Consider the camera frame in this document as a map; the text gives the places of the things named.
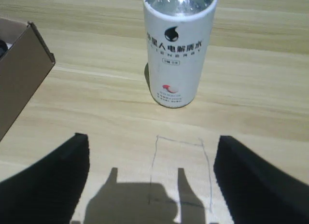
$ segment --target brown cardboard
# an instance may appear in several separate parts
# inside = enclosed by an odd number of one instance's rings
[[[13,44],[0,58],[0,141],[55,65],[32,22],[0,17],[0,39]]]

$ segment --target wood grain surface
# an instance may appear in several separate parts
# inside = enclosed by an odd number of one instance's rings
[[[81,132],[91,169],[73,220],[85,224],[116,222],[97,195],[113,167],[112,196],[133,202],[119,223],[179,222],[141,208],[152,177],[180,209],[178,168],[205,208],[191,223],[233,223],[213,173],[220,135],[309,184],[309,0],[219,0],[197,96],[180,109],[150,95],[142,0],[0,0],[0,12],[33,21],[57,61],[0,143],[1,180]]]

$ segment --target black logo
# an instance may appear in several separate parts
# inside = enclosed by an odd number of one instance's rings
[[[169,42],[175,42],[178,40],[178,33],[175,31],[175,29],[177,28],[177,26],[175,27],[171,27],[169,29],[167,29],[164,33],[166,40],[168,40]]]

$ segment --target clear bottle cap area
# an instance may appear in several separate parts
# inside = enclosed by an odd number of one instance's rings
[[[213,0],[146,0],[158,12],[171,16],[189,16],[205,10]]]

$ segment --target drink bottle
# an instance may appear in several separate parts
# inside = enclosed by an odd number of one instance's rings
[[[217,0],[143,0],[150,91],[178,108],[195,97]]]

